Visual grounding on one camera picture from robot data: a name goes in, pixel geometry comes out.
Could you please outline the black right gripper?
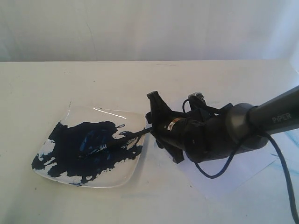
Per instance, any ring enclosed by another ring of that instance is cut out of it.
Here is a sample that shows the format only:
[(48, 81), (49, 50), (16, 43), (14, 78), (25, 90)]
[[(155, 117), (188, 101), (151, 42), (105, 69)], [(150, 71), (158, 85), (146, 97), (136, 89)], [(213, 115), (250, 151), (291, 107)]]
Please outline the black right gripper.
[(146, 120), (152, 125), (151, 134), (157, 146), (165, 149), (174, 163), (184, 160), (183, 154), (195, 163), (224, 158), (224, 143), (212, 137), (207, 123), (194, 119), (189, 114), (171, 112), (170, 107), (160, 97), (158, 91), (147, 94), (150, 112)]

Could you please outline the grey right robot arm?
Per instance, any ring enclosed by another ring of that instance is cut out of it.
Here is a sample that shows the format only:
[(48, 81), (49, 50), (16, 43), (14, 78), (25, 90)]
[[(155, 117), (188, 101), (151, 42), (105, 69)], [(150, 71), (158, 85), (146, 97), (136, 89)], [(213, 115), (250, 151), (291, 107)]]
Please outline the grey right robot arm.
[(188, 158), (195, 163), (218, 160), (232, 152), (245, 153), (263, 148), (267, 139), (261, 131), (276, 134), (299, 127), (299, 89), (295, 87), (261, 105), (227, 104), (213, 108), (199, 92), (189, 95), (190, 111), (177, 112), (162, 100), (157, 91), (147, 95), (152, 125), (151, 134), (180, 163)]

